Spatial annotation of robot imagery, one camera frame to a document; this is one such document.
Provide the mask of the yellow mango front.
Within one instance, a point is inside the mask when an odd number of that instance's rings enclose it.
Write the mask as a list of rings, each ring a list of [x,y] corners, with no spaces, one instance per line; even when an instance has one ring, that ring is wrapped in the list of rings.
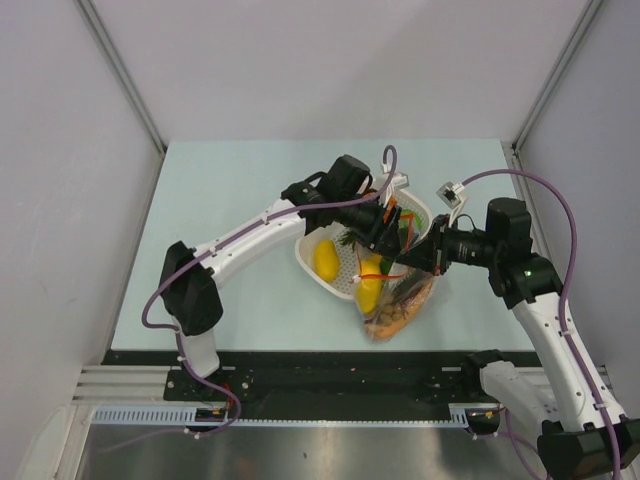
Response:
[[[380,255],[373,254],[359,261],[358,281],[354,283],[354,298],[360,312],[364,315],[369,315],[375,310],[382,291],[381,260]]]

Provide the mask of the clear zip bag red zipper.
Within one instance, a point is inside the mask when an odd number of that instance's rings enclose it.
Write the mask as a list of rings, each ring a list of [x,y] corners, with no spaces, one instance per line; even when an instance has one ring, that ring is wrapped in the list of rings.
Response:
[[[350,279],[364,333],[373,342],[388,341],[423,310],[437,278],[398,264],[355,241],[356,264]]]

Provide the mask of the brown longan bunch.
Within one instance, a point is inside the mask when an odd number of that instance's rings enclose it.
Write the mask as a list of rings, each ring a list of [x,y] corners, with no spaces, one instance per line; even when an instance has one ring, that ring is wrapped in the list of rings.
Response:
[[[405,322],[408,311],[401,303],[385,303],[377,313],[375,323],[382,326],[391,326],[396,323]]]

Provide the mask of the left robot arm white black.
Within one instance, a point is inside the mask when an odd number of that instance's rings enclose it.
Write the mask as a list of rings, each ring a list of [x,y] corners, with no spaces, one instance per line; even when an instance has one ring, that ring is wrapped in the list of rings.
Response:
[[[159,295],[172,318],[179,358],[189,373],[186,387],[197,398],[214,397],[221,387],[214,328],[223,316],[220,291],[235,274],[272,249],[314,231],[339,224],[357,242],[391,258],[401,251],[400,209],[391,200],[408,184],[397,154],[387,147],[382,174],[351,155],[338,157],[285,188],[260,215],[231,233],[197,247],[179,241],[166,252]]]

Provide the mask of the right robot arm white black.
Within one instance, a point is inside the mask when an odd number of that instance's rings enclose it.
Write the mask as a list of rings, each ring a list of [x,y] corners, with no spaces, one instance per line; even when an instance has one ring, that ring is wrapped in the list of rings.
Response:
[[[537,437],[538,454],[554,479],[619,475],[638,453],[637,424],[603,383],[562,300],[564,284],[552,263],[533,252],[531,216],[524,202],[489,202],[484,229],[463,231],[436,217],[427,235],[397,262],[433,274],[453,263],[484,267],[501,298],[530,339],[552,390],[539,390],[496,352],[461,376],[473,401],[502,403]]]

